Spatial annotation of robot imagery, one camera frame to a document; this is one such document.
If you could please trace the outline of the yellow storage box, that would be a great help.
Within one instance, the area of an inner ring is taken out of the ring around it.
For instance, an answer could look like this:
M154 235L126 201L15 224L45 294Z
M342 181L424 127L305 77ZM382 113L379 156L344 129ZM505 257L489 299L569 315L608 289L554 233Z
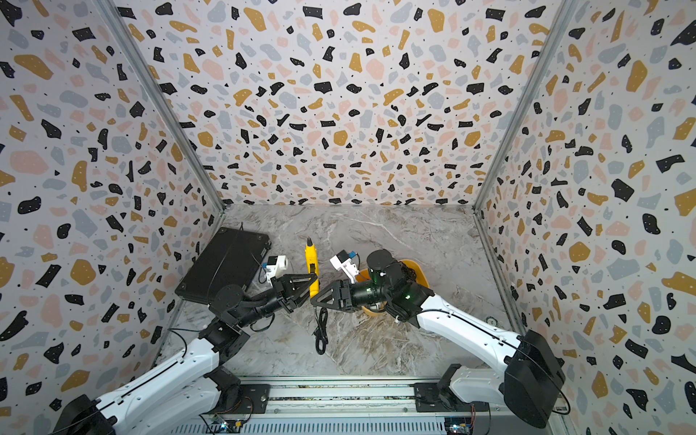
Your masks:
M415 279L415 281L421 285L421 286L426 286L429 287L430 283L428 282L427 277L422 271L421 266L411 260L411 259L402 259L401 263L404 264L404 266L409 270L409 274L411 275L412 278ZM359 270L359 275L356 277L357 282L364 282L370 279L370 274L369 274L369 268L365 266L364 268L361 268ZM382 315L385 312L385 307L387 303L382 302L382 303L375 303L375 304L370 304L369 306L363 306L362 311L370 316L370 317L375 317Z

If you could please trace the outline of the yellow glue gun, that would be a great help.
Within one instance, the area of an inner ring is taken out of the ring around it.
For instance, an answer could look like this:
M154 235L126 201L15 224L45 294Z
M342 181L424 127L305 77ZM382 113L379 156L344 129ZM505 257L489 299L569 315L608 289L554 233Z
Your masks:
M306 258L307 270L310 274L315 274L319 276L319 262L316 246L312 239L308 237L306 239L306 248L304 249L304 257ZM319 355L324 355L326 353L326 348L329 343L328 333L327 333L327 321L328 321L328 310L325 307L314 307L315 309L315 322L316 328L313 332L315 337L315 351Z

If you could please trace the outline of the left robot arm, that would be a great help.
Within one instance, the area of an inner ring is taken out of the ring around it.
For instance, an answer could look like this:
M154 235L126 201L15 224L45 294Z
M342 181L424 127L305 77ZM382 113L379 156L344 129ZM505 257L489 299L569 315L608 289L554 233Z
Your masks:
M250 297L237 285L221 288L208 308L214 319L197 337L137 379L97 399L81 395L63 407L55 434L163 434L210 411L235 411L239 377L225 364L247 343L246 327L306 302L314 273L273 277Z

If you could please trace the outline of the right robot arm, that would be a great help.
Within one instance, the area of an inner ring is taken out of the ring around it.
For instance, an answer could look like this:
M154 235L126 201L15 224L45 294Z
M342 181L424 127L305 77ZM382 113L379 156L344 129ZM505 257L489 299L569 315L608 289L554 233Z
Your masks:
M310 295L313 306L344 313L380 306L398 323L411 324L449 340L476 356L492 373L477 376L453 364L440 378L440 402L502 404L522 422L544 429L563 398L566 377L547 339L535 331L523 335L492 326L447 302L418 282L416 272L386 249L371 253L367 275L357 269L344 280L323 285Z

